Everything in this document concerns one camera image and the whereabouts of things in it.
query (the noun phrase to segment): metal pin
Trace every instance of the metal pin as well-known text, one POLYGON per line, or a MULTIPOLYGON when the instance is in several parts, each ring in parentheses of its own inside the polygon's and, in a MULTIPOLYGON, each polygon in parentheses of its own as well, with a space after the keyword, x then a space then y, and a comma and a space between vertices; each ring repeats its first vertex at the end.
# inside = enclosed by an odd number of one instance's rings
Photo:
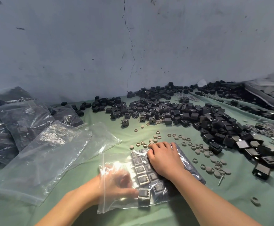
POLYGON ((222 182, 223 178, 224 178, 224 175, 222 175, 222 177, 221 177, 221 179, 219 180, 219 182, 218 182, 218 185, 217 185, 217 186, 219 186, 219 185, 221 184, 221 182, 222 182))

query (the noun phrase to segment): green fabric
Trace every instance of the green fabric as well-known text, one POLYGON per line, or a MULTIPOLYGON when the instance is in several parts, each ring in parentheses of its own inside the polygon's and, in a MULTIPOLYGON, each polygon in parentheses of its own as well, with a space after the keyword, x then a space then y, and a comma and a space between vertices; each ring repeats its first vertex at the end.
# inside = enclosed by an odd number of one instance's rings
MULTIPOLYGON (((202 100, 196 102, 197 105, 205 105, 205 102, 211 104, 218 104, 225 108, 225 112, 237 119, 241 124, 246 124, 243 120, 248 120, 247 124, 255 124, 251 118, 255 116, 245 111, 241 111, 233 106, 226 105, 221 102, 217 102, 213 99, 199 97, 202 100)), ((139 97, 126 98, 122 97, 122 100, 127 104, 134 100, 138 100, 139 97)), ((171 101, 175 102, 177 97, 172 97, 171 101)), ((110 132, 117 138, 122 140, 122 143, 116 145, 109 151, 123 152, 129 151, 129 146, 136 146, 137 142, 145 141, 148 143, 150 138, 157 130, 161 132, 161 141, 172 142, 175 141, 173 137, 167 137, 167 134, 176 133, 191 138, 191 142, 194 144, 205 144, 200 137, 198 131, 193 127, 184 128, 181 125, 165 126, 165 124, 159 125, 145 125, 140 123, 139 119, 131 118, 129 120, 129 126, 126 128, 121 127, 121 118, 115 121, 110 119, 109 114, 105 112, 93 113, 92 109, 88 108, 84 111, 84 121, 88 124, 101 121, 106 124, 110 132)), ((268 137, 263 136, 265 143, 271 140, 268 137)), ((228 200, 230 203, 247 213, 249 216, 257 220, 262 225, 274 226, 274 171, 271 172, 271 177, 266 181, 261 181, 252 175, 254 164, 249 162, 243 155, 235 150, 223 150, 223 153, 219 155, 219 158, 225 159, 227 165, 225 168, 229 168, 232 171, 231 175, 226 175, 220 186, 217 186, 219 179, 213 175, 209 175, 206 171, 200 169, 200 164, 206 166, 212 166, 213 163, 209 158, 206 158, 203 153, 196 155, 189 146, 183 147, 181 145, 182 140, 176 141, 181 149, 184 151, 189 160, 197 158, 199 163, 194 164, 196 169, 200 172, 203 178, 207 182, 207 186, 214 192, 228 200), (250 198, 257 197, 261 203, 261 207, 254 206, 250 198)), ((51 194, 45 200, 45 202, 39 206, 34 207, 16 200, 8 199, 7 197, 0 196, 0 226, 2 225, 34 225, 37 223, 62 197, 63 195, 83 183, 89 181, 95 175, 98 174, 99 156, 89 160, 86 163, 79 165, 78 167, 68 171, 61 181, 56 185, 51 194)), ((151 207, 138 208, 138 209, 115 209, 105 214, 97 214, 97 206, 93 206, 87 209, 74 223, 75 226, 81 225, 100 225, 100 226, 128 226, 128 225, 148 225, 148 226, 168 226, 168 225, 198 225, 198 222, 189 208, 188 204, 183 198, 163 203, 160 205, 154 205, 151 207)))

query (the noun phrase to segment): gray wall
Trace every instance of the gray wall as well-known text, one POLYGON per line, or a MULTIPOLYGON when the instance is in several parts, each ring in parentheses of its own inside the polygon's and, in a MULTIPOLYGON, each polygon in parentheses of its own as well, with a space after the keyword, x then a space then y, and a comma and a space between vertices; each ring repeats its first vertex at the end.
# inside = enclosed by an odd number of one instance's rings
POLYGON ((274 0, 0 0, 0 89, 46 102, 271 72, 274 0))

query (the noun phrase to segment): wall crack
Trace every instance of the wall crack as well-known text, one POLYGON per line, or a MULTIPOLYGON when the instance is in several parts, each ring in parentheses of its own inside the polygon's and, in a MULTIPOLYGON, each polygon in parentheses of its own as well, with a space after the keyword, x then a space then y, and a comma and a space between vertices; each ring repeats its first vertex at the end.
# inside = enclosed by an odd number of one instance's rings
MULTIPOLYGON (((122 18, 124 17, 124 12, 125 12, 125 0, 123 0, 123 2, 124 2, 124 7, 123 7, 123 16, 122 16, 122 18)), ((130 39, 130 41, 131 41, 131 44, 132 44, 132 48, 131 48, 131 55, 132 55, 132 57, 134 58, 134 64, 133 64, 133 66, 132 66, 132 69, 131 69, 131 75, 130 75, 130 77, 127 79, 127 81, 126 81, 126 84, 127 84, 127 87, 128 87, 128 80, 132 77, 132 71, 133 71, 133 68, 134 68, 134 66, 135 66, 135 57, 134 57, 134 55, 132 54, 132 50, 133 50, 133 41, 131 40, 131 31, 128 29, 128 31, 129 31, 129 39, 130 39)))

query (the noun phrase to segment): person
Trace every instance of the person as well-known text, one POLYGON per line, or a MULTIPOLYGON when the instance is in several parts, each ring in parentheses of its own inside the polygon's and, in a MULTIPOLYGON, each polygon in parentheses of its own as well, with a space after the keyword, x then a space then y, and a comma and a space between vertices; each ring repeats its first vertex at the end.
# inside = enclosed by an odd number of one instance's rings
MULTIPOLYGON (((150 163, 158 174, 176 186, 201 226, 261 225, 185 170, 174 143, 160 142, 149 145, 149 148, 147 156, 150 163)), ((109 193, 106 193, 105 198, 138 197, 138 190, 131 187, 131 178, 126 171, 108 170, 105 190, 109 190, 109 193)), ((102 195, 100 177, 96 176, 68 192, 35 226, 70 226, 84 210, 98 204, 102 195)))

